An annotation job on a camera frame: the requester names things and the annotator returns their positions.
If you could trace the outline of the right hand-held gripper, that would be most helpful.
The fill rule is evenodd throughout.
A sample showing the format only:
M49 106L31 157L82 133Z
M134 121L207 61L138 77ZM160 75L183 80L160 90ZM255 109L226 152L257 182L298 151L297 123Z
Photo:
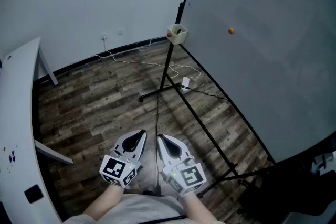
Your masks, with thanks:
M160 160L164 167L160 172L179 196L193 193L206 183L206 176L200 163L180 140L165 134L157 137Z

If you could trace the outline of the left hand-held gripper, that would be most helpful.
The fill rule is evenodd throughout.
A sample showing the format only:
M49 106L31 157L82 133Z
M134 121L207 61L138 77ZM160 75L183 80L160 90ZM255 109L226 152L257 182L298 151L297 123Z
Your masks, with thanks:
M129 189L130 183L143 168L140 159L147 139L145 130L130 131L120 136L109 155L105 155L99 173L109 184ZM133 159L127 158L121 152L128 152Z

